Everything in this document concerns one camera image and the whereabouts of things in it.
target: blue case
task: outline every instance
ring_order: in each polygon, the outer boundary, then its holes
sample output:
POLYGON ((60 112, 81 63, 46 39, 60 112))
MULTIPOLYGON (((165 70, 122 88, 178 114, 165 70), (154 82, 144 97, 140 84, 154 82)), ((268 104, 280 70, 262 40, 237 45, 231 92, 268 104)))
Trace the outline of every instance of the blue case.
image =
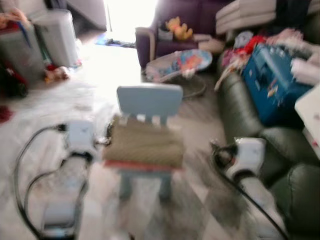
POLYGON ((266 126, 301 127, 296 100, 312 87, 291 74, 292 57, 278 46, 259 44, 242 72, 261 122, 266 126))

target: blue mat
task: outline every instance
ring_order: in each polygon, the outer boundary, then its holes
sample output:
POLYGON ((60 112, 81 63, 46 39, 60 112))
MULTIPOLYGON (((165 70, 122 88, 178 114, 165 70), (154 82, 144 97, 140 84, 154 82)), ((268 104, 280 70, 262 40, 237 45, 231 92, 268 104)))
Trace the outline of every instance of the blue mat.
POLYGON ((123 40, 117 40, 114 37, 111 37, 109 32, 104 32, 100 36, 98 36, 95 44, 97 45, 105 45, 105 46, 115 46, 115 47, 123 47, 123 48, 136 48, 135 42, 127 42, 123 40))

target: chair backrest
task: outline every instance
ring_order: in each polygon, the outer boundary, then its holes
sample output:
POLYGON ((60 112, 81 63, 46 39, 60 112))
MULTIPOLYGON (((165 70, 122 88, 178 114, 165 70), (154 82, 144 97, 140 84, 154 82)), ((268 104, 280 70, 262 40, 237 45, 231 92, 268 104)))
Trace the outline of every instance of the chair backrest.
POLYGON ((183 97, 180 86, 161 83, 119 86, 116 92, 125 115, 145 115, 146 122, 152 122, 153 116, 159 116, 161 125, 166 125, 168 116, 178 112, 183 97))
POLYGON ((233 0, 158 0, 154 24, 177 16, 196 34, 216 35, 216 13, 233 0))

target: light blue chair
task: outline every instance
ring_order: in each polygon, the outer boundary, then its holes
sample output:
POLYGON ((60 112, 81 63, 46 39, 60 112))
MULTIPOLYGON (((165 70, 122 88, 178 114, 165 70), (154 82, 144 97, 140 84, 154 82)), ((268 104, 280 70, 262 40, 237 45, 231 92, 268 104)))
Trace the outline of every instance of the light blue chair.
MULTIPOLYGON (((119 106, 123 115, 136 118, 144 115, 145 121, 152 123, 153 116, 160 117, 160 124, 166 126, 169 116, 174 116, 179 109, 183 90, 178 85, 143 83, 135 86, 119 86, 117 89, 119 106)), ((159 197, 168 199, 171 195, 170 171, 142 171, 119 169, 121 174, 120 198, 131 195, 131 178, 161 178, 159 197)))

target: plastic bin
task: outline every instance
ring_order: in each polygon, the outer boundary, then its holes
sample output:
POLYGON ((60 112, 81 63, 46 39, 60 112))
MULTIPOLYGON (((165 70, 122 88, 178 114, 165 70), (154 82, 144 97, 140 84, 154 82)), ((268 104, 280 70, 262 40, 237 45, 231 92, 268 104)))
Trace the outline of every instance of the plastic bin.
POLYGON ((72 15, 65 9, 44 11, 31 18, 52 63, 74 67, 78 63, 76 35, 72 15))
POLYGON ((31 84, 44 79, 45 65, 34 27, 25 27, 25 32, 27 39, 20 29, 0 33, 0 57, 31 84))

